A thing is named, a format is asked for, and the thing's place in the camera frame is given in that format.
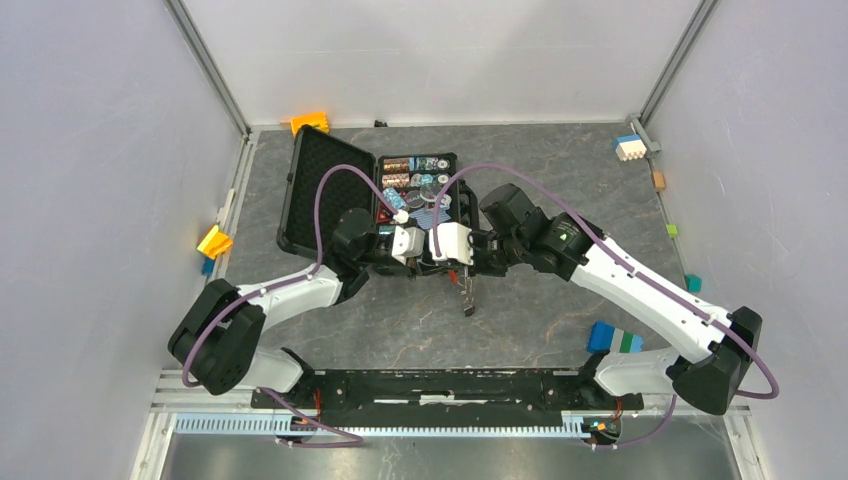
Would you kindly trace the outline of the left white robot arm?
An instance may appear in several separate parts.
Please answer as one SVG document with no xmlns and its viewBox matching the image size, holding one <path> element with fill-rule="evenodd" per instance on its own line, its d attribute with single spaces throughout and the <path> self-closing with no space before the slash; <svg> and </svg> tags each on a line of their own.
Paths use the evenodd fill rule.
<svg viewBox="0 0 848 480">
<path fill-rule="evenodd" d="M 388 236 L 371 216 L 345 212 L 328 241 L 317 240 L 313 264 L 294 274 L 253 285 L 234 286 L 223 278 L 208 283 L 168 343 L 182 365 L 187 388 L 222 395 L 234 387 L 274 390 L 290 407 L 306 405 L 313 379 L 290 353 L 260 347 L 272 327 L 308 311 L 329 308 L 354 296 L 368 281 L 371 260 L 405 263 L 425 250 L 425 231 L 401 210 Z"/>
</svg>

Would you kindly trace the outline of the red keyring carabiner with rings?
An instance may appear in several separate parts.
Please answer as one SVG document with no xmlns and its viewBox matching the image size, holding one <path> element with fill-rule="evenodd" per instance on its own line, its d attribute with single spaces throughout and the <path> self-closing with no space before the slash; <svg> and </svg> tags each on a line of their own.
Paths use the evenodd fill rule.
<svg viewBox="0 0 848 480">
<path fill-rule="evenodd" d="M 471 317 L 476 311 L 476 306 L 474 299 L 474 278 L 469 266 L 465 266 L 461 270 L 457 280 L 463 297 L 463 314 L 465 317 Z"/>
</svg>

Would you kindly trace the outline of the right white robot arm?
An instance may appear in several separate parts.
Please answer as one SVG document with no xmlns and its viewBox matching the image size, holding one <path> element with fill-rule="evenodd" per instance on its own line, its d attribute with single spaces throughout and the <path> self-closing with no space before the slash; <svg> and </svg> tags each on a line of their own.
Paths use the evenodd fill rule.
<svg viewBox="0 0 848 480">
<path fill-rule="evenodd" d="M 747 306 L 734 311 L 703 301 L 627 254 L 591 222 L 547 216 L 514 184 L 483 198 L 491 225 L 474 232 L 474 267 L 502 276 L 519 264 L 553 274 L 614 303 L 651 328 L 668 347 L 593 354 L 580 370 L 580 400 L 602 408 L 615 397 L 675 394 L 712 415 L 727 412 L 754 363 L 763 320 Z"/>
</svg>

